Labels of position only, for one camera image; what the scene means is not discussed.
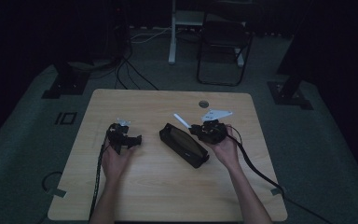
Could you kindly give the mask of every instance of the forearm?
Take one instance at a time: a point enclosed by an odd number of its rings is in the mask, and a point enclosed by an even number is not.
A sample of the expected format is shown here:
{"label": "forearm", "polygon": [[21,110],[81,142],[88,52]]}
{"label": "forearm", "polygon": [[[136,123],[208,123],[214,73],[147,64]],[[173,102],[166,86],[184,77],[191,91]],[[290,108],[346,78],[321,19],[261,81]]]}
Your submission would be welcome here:
{"label": "forearm", "polygon": [[240,203],[245,223],[272,223],[264,205],[260,202],[239,165],[228,168],[232,184]]}
{"label": "forearm", "polygon": [[117,182],[105,184],[103,194],[95,206],[90,224],[115,223],[115,200],[117,195]]}

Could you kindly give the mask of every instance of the human arm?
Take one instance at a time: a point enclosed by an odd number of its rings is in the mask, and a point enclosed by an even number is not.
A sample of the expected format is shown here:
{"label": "human arm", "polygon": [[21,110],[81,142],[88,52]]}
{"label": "human arm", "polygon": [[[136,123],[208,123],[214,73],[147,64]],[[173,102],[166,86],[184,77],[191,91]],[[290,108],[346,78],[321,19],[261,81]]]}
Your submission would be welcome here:
{"label": "human arm", "polygon": [[106,151],[103,154],[102,167],[106,182],[100,200],[97,202],[89,221],[90,224],[115,223],[115,200],[119,180],[134,151],[134,147],[132,147],[118,155],[110,146],[108,140],[105,142],[105,147]]}
{"label": "human arm", "polygon": [[[231,126],[227,126],[227,133],[232,136]],[[240,203],[244,223],[272,223],[269,213],[255,194],[241,168],[238,159],[237,144],[234,140],[226,137],[218,144],[205,144],[213,150],[217,159],[220,160],[228,170]]]}

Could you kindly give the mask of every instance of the black handheld controller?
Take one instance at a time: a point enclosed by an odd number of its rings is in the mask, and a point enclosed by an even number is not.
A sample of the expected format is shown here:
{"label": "black handheld controller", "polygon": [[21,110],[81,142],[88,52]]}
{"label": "black handheld controller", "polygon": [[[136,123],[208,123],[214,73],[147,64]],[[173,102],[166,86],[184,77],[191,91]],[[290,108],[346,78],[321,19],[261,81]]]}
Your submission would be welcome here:
{"label": "black handheld controller", "polygon": [[219,123],[217,119],[204,121],[202,125],[192,124],[189,130],[190,133],[196,135],[200,141],[213,145],[220,143],[227,136],[226,125]]}
{"label": "black handheld controller", "polygon": [[109,139],[110,145],[114,147],[115,152],[120,155],[120,150],[122,146],[127,146],[127,148],[141,145],[142,136],[137,137],[128,137],[127,132],[129,131],[128,126],[121,126],[120,124],[114,123],[109,126],[109,129],[106,131],[106,136]]}

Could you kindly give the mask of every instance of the dark background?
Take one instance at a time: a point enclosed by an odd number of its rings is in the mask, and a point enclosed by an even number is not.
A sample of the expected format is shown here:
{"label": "dark background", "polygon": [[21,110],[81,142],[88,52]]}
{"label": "dark background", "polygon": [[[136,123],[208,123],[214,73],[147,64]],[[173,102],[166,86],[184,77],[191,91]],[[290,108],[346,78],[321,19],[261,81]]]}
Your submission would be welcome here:
{"label": "dark background", "polygon": [[[207,2],[181,0],[177,8],[202,9]],[[358,1],[257,2],[266,10],[264,34],[294,36],[279,72],[317,86],[358,161]],[[171,25],[171,1],[127,3],[135,28]],[[105,50],[106,27],[123,22],[117,4],[121,1],[0,1],[0,127],[48,65],[91,63],[93,53]]]}

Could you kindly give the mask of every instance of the black stand base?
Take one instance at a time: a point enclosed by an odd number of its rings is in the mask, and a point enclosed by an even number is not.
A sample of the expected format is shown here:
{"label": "black stand base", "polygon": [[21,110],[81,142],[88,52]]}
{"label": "black stand base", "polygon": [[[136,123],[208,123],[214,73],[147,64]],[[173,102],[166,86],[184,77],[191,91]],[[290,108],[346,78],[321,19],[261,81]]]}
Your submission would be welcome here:
{"label": "black stand base", "polygon": [[313,110],[310,101],[304,98],[300,89],[297,89],[293,94],[285,95],[282,91],[285,85],[287,83],[268,82],[269,90],[276,105],[299,105],[301,109]]}
{"label": "black stand base", "polygon": [[61,95],[81,95],[89,81],[90,74],[70,71],[70,74],[58,74],[50,90],[45,91],[42,99],[58,99]]}

